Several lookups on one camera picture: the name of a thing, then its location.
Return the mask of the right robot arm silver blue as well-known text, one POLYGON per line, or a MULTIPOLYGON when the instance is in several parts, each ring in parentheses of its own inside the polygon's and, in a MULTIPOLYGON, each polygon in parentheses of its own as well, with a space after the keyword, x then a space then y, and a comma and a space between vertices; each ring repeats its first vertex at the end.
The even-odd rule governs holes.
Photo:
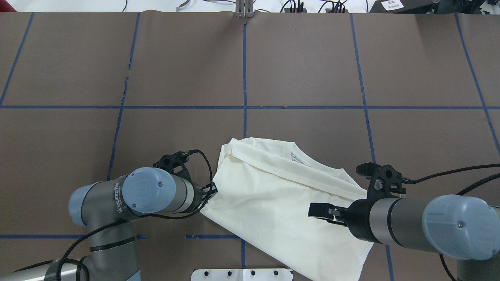
POLYGON ((345 226, 359 240, 455 258, 457 281, 499 280, 499 207, 482 199, 359 199, 348 208, 311 203, 308 216, 345 226))

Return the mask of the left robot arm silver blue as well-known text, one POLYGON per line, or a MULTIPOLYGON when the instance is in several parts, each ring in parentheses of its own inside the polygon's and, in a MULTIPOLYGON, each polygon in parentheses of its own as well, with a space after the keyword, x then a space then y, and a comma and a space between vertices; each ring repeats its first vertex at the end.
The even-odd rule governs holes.
POLYGON ((146 217, 186 219, 217 192, 213 173, 199 186, 186 171, 142 167, 115 180, 77 189, 68 201, 73 222, 88 233, 61 258, 36 263, 2 281, 139 281, 133 222, 146 217))

